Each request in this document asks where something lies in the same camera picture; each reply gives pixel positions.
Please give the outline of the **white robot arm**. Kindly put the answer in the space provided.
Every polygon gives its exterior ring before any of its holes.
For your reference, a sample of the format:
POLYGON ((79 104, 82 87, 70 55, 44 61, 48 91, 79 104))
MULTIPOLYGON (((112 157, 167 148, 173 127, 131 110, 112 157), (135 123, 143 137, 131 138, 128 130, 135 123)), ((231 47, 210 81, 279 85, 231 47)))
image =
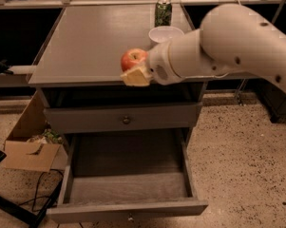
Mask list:
POLYGON ((241 72, 286 93, 286 34, 252 9, 224 4, 210 10, 198 29, 151 48, 121 78, 128 86, 166 86, 241 72))

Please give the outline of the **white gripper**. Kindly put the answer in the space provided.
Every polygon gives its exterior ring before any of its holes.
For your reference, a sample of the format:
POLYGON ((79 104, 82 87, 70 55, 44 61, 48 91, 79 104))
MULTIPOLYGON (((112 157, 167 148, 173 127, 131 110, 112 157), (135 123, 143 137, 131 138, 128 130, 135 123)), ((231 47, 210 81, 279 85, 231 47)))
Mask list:
POLYGON ((127 86, 149 86, 153 79, 160 85, 172 85, 182 81, 169 60, 170 41, 155 45, 148 51, 147 66, 134 66, 125 71, 121 78, 127 86))

